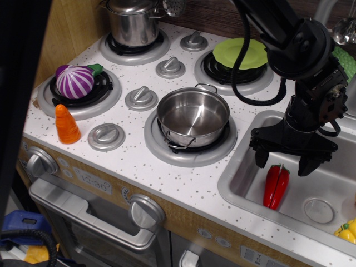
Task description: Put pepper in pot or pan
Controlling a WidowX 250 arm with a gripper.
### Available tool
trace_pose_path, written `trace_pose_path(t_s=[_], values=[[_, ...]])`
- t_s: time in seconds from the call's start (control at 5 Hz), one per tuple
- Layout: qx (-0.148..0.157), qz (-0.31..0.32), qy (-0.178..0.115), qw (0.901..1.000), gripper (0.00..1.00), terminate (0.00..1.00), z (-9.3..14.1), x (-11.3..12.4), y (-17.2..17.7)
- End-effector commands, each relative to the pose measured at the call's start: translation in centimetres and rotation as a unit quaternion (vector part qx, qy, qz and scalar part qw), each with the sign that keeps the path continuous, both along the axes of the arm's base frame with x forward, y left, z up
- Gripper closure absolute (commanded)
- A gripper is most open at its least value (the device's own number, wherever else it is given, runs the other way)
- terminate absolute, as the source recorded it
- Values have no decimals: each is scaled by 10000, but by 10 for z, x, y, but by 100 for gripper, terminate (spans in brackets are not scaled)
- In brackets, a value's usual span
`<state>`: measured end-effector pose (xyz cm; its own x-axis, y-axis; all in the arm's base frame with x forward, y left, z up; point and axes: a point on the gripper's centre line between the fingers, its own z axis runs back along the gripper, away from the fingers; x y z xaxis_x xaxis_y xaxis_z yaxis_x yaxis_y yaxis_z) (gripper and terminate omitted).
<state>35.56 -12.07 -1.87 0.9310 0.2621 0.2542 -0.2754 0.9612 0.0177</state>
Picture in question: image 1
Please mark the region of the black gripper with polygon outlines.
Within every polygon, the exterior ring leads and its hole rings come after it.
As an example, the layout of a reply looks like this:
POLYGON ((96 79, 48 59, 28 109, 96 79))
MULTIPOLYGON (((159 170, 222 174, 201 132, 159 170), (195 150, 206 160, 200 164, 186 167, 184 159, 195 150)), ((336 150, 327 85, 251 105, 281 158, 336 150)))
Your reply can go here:
POLYGON ((338 149, 335 142, 317 134, 317 127, 302 128, 303 122, 295 120, 303 107, 301 99, 292 96, 280 122, 251 131, 250 147, 259 168, 265 167, 269 153, 281 152, 301 156, 298 175, 308 176, 324 162, 317 156, 330 156, 338 149))

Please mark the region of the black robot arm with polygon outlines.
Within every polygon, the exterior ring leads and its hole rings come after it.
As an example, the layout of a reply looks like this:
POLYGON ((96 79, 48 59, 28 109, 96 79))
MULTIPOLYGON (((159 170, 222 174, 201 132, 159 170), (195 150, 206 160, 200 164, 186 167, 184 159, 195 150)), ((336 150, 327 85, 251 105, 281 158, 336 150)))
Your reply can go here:
POLYGON ((283 119, 276 125, 251 131, 255 162, 264 167, 271 152, 300 157, 299 176, 307 176, 329 161, 339 134, 337 119, 347 110, 348 76, 332 54, 334 42, 327 29, 313 19, 297 16, 287 1, 234 1, 244 26, 244 43, 233 66, 231 85, 250 44, 255 26, 266 45, 268 64, 280 76, 278 94, 271 100, 244 99, 254 106, 270 106, 286 95, 286 81, 295 82, 295 93, 283 119))

